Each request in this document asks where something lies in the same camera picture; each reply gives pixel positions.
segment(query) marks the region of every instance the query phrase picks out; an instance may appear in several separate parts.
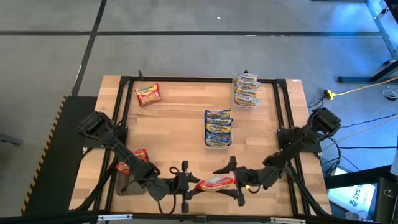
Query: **plastic container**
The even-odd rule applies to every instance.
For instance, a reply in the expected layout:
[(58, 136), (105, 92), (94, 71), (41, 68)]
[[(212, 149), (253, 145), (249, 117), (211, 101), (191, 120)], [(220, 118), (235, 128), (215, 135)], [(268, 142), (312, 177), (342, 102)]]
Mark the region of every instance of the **plastic container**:
[(233, 128), (231, 128), (231, 134), (229, 135), (229, 146), (208, 146), (208, 145), (206, 145), (206, 114), (205, 114), (205, 135), (204, 135), (203, 142), (205, 143), (205, 146), (207, 149), (221, 149), (221, 150), (229, 149), (233, 143), (232, 132), (233, 132)]

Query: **black metal frame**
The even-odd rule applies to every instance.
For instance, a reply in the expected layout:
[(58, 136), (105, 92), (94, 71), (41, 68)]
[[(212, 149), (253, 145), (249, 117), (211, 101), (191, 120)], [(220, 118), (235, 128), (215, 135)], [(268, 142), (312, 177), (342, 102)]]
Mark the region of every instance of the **black metal frame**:
[[(118, 114), (119, 114), (119, 107), (121, 104), (121, 98), (123, 95), (123, 89), (124, 86), (128, 83), (128, 91), (127, 91), (127, 97), (126, 97), (126, 102), (125, 106), (123, 109), (123, 116), (122, 120), (120, 120), (120, 128), (123, 128), (125, 130), (125, 135), (127, 134), (127, 126), (126, 126), (126, 121), (127, 121), (127, 114), (129, 110), (129, 104), (131, 100), (131, 92), (132, 92), (132, 87), (134, 84), (134, 81), (156, 81), (156, 82), (220, 82), (220, 83), (232, 83), (232, 78), (200, 78), (200, 77), (144, 77), (139, 71), (139, 76), (138, 77), (121, 77), (121, 80), (119, 82), (119, 90), (118, 94), (116, 97), (115, 101), (115, 107), (113, 111), (113, 116), (112, 120), (116, 124), (118, 123)], [(284, 97), (284, 102), (285, 102), (285, 107), (286, 107), (286, 112), (287, 112), (287, 119), (288, 119), (288, 124), (289, 127), (293, 127), (293, 116), (292, 116), (292, 110), (290, 107), (290, 100), (289, 100), (289, 93), (287, 91), (287, 84), (286, 80), (283, 79), (258, 79), (258, 82), (261, 83), (266, 83), (266, 84), (271, 84), (273, 87), (274, 91), (274, 96), (275, 96), (275, 109), (277, 112), (277, 117), (278, 117), (278, 122), (279, 122), (279, 128), (284, 128), (284, 120), (283, 120), (283, 115), (282, 115), (282, 107), (280, 103), (280, 96), (279, 96), (279, 88), (282, 89), (283, 92), (283, 97)], [(121, 139), (122, 142), (126, 142), (126, 137)], [(110, 151), (105, 150), (104, 153), (104, 159), (103, 159), (103, 164), (101, 167), (101, 175), (100, 178), (103, 176), (104, 172), (106, 171), (106, 168), (108, 167), (109, 164), (109, 156), (110, 156)], [(298, 171), (298, 176), (302, 181), (304, 181), (304, 176), (303, 176), (303, 170), (302, 170), (302, 165), (301, 165), (301, 160), (298, 157), (295, 158), (295, 163), (296, 163), (296, 168)], [(105, 205), (105, 210), (110, 211), (111, 210), (111, 202), (112, 202), (112, 197), (113, 197), (113, 191), (114, 191), (114, 186), (116, 184), (116, 174), (113, 173), (110, 179), (109, 183), (109, 189), (107, 193), (107, 198), (106, 198), (106, 205)], [(288, 186), (289, 186), (289, 194), (290, 194), (290, 204), (292, 207), (292, 213), (294, 216), (299, 215), (299, 210), (298, 210), (298, 205), (297, 205), (297, 199), (296, 199), (296, 194), (295, 194), (295, 189), (294, 189), (294, 183), (291, 179), (288, 179)], [(100, 200), (101, 200), (101, 194), (99, 194), (96, 197), (95, 200), (95, 206), (93, 207), (93, 210), (98, 210), (99, 205), (100, 205)], [(305, 199), (305, 197), (302, 195), (302, 200), (303, 200), (303, 209), (304, 209), (304, 214), (310, 215), (310, 209), (309, 209), (309, 204), (308, 201)], [(160, 215), (160, 214), (155, 214), (155, 213), (148, 213), (144, 215), (145, 217), (151, 217), (153, 219), (169, 219), (168, 215)], [(236, 220), (241, 220), (241, 221), (254, 221), (254, 222), (264, 222), (270, 219), (270, 217), (254, 217), (254, 216), (197, 216), (197, 215), (189, 215), (190, 219), (192, 217), (195, 217), (198, 222), (201, 222), (201, 217), (204, 217), (204, 221), (208, 221), (208, 219), (211, 217), (213, 220), (214, 217), (230, 217), (230, 219), (223, 219), (223, 220), (229, 220), (229, 221), (236, 221)]]
[(2, 223), (24, 223), (24, 224), (53, 224), (53, 223), (86, 223), (86, 222), (103, 222), (106, 221), (108, 215), (118, 215), (123, 220), (178, 220), (193, 221), (197, 223), (206, 222), (258, 222), (258, 223), (306, 223), (306, 224), (375, 224), (374, 222), (344, 220), (333, 216), (319, 217), (315, 215), (297, 215), (293, 217), (263, 217), (263, 216), (241, 216), (241, 215), (187, 215), (187, 214), (146, 214), (146, 213), (109, 213), (106, 210), (85, 211), (78, 213), (61, 213), (50, 215), (29, 215), (23, 217), (6, 217), (0, 218)]

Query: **black mat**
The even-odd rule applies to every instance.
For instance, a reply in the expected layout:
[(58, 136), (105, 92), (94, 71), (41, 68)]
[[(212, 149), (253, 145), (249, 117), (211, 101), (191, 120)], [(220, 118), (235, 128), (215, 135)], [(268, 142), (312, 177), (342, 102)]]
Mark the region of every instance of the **black mat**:
[(66, 212), (83, 153), (77, 126), (94, 111), (97, 97), (69, 96), (30, 186), (23, 215)]

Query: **black stand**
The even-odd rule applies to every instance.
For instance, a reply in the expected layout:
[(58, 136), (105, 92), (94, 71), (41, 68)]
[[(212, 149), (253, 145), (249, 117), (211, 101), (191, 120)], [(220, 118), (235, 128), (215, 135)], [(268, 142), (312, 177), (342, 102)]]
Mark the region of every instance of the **black stand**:
[[(362, 84), (374, 84), (374, 83), (379, 83), (386, 81), (388, 78), (383, 78), (387, 77), (388, 75), (394, 73), (397, 68), (398, 68), (398, 60), (395, 62), (390, 63), (390, 61), (386, 61), (383, 63), (386, 67), (383, 68), (380, 72), (375, 74), (373, 77), (338, 77), (338, 82), (339, 83), (362, 83)], [(389, 82), (388, 84), (398, 84), (398, 80), (393, 80)]]

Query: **red package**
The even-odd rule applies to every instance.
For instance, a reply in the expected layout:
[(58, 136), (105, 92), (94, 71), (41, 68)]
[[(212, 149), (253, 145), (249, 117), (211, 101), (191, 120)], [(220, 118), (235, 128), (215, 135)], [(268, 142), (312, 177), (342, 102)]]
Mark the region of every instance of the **red package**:
[[(137, 156), (140, 160), (144, 162), (148, 162), (148, 153), (146, 149), (138, 149), (133, 152), (135, 156)], [(122, 172), (125, 176), (130, 176), (130, 167), (127, 166), (125, 162), (120, 162), (116, 164), (116, 168), (118, 171)]]
[(137, 93), (139, 106), (147, 106), (162, 100), (159, 93), (159, 84), (147, 86), (145, 88), (135, 90), (135, 92)]
[(208, 180), (201, 180), (196, 185), (196, 189), (204, 191), (217, 191), (227, 189), (236, 184), (236, 179), (232, 175), (216, 175)]

